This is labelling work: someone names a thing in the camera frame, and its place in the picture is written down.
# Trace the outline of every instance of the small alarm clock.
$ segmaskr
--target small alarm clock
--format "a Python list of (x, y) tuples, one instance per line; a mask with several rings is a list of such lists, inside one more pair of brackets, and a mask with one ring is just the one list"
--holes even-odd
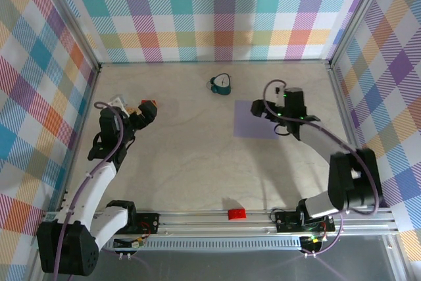
[(210, 80), (210, 90), (220, 95), (229, 95), (231, 93), (231, 78), (225, 72), (218, 76), (212, 77)]

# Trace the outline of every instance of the table surface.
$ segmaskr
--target table surface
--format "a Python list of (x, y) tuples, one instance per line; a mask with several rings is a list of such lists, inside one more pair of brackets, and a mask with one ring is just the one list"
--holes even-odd
[[(227, 72), (232, 92), (207, 89)], [(155, 121), (138, 131), (98, 209), (113, 199), (144, 210), (294, 208), (328, 185), (328, 164), (293, 136), (251, 116), (267, 82), (279, 78), (305, 92), (308, 114), (345, 139), (328, 74), (321, 63), (164, 63), (105, 66), (92, 102), (122, 94), (129, 106), (158, 104)], [(275, 100), (274, 87), (268, 99)], [(90, 105), (70, 178), (75, 188), (90, 168), (86, 157), (99, 132), (99, 110)]]

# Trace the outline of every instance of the red block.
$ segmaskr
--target red block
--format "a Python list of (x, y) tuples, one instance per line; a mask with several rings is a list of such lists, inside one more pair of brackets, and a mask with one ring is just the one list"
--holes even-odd
[(245, 220), (246, 218), (245, 209), (228, 210), (228, 220)]

